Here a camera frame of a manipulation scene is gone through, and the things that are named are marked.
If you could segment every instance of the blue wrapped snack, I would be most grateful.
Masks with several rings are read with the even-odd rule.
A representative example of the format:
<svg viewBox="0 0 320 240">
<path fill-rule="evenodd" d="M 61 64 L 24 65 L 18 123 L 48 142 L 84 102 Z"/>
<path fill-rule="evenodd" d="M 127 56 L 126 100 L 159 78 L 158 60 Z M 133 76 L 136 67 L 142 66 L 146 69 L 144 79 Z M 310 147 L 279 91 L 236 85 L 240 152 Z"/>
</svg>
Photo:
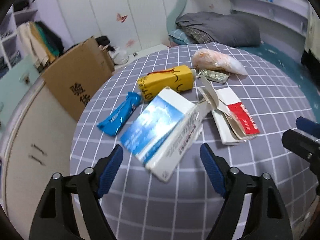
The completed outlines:
<svg viewBox="0 0 320 240">
<path fill-rule="evenodd" d="M 128 92 L 127 99 L 111 115 L 99 123 L 97 127 L 110 136 L 116 136 L 131 114 L 140 105 L 141 96 Z"/>
</svg>

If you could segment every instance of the white plastic bag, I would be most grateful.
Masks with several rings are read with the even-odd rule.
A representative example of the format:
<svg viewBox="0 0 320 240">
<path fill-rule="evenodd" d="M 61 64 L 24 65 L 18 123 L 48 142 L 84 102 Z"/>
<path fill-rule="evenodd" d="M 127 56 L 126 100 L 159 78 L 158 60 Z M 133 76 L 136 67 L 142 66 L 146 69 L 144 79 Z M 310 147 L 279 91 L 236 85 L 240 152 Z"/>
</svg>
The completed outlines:
<svg viewBox="0 0 320 240">
<path fill-rule="evenodd" d="M 244 66 L 233 57 L 210 49 L 200 49 L 192 57 L 192 65 L 198 69 L 225 70 L 247 76 Z"/>
<path fill-rule="evenodd" d="M 109 51 L 110 57 L 112 58 L 114 64 L 122 65 L 128 62 L 129 54 L 126 50 L 115 48 L 115 51 Z"/>
</svg>

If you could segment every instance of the butterfly wall sticker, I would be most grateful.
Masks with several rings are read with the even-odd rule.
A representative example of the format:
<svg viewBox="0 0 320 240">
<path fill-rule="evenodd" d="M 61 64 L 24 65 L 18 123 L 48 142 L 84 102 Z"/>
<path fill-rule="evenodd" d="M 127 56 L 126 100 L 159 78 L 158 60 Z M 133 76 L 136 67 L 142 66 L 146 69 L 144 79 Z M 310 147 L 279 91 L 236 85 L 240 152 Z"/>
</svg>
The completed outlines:
<svg viewBox="0 0 320 240">
<path fill-rule="evenodd" d="M 121 14 L 118 13 L 118 14 L 117 14 L 117 22 L 122 22 L 122 23 L 124 23 L 125 20 L 127 19 L 127 17 L 128 17 L 127 15 L 121 16 Z"/>
<path fill-rule="evenodd" d="M 127 42 L 127 44 L 126 44 L 126 47 L 127 47 L 127 48 L 131 48 L 135 43 L 136 43 L 136 41 L 134 41 L 134 40 L 129 40 L 129 41 Z"/>
</svg>

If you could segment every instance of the foil packet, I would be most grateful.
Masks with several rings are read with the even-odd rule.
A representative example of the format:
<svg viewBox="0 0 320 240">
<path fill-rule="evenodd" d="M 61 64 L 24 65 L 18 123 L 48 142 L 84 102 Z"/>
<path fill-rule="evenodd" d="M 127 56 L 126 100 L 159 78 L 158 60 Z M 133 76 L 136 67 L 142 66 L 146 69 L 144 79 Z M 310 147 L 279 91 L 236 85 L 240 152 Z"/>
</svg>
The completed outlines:
<svg viewBox="0 0 320 240">
<path fill-rule="evenodd" d="M 230 73 L 229 74 L 225 74 L 222 72 L 216 72 L 216 71 L 212 71 L 212 70 L 207 70 L 207 69 L 201 69 L 199 70 L 199 76 L 204 76 L 206 79 L 210 80 L 210 81 L 214 81 L 217 83 L 221 83 L 224 84 L 227 82 Z"/>
</svg>

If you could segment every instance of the table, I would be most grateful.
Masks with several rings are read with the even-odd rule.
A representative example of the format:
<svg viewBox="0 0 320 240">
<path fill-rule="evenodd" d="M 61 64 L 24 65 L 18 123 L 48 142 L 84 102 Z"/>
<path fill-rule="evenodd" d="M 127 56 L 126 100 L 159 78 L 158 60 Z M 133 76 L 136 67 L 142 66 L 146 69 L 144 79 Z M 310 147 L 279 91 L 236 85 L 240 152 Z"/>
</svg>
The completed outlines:
<svg viewBox="0 0 320 240">
<path fill-rule="evenodd" d="M 308 163 L 285 150 L 284 131 L 296 128 L 299 116 L 315 120 L 310 104 L 297 84 L 262 58 L 218 43 L 179 46 L 139 58 L 111 77 L 94 95 L 84 110 L 73 138 L 71 175 L 95 165 L 110 154 L 119 138 L 139 116 L 146 104 L 138 107 L 116 138 L 103 134 L 97 123 L 119 106 L 129 91 L 139 91 L 136 80 L 152 71 L 178 65 L 191 66 L 191 56 L 200 48 L 218 50 L 238 59 L 249 76 L 230 76 L 227 84 L 214 83 L 216 89 L 231 87 L 253 116 L 261 134 L 237 146 L 222 145 L 211 114 L 203 121 L 204 132 L 177 167 L 169 183 L 150 175 L 140 162 L 124 149 L 124 159 L 110 193 L 101 201 L 103 212 L 117 239 L 186 240 L 205 239 L 223 204 L 215 193 L 199 157 L 202 143 L 224 157 L 230 166 L 244 173 L 269 172 L 285 202 L 291 224 L 300 222 L 315 197 L 316 177 Z M 193 90 L 182 95 L 192 102 L 202 98 L 196 80 Z M 238 239 L 250 205 L 246 196 L 234 238 Z"/>
</svg>

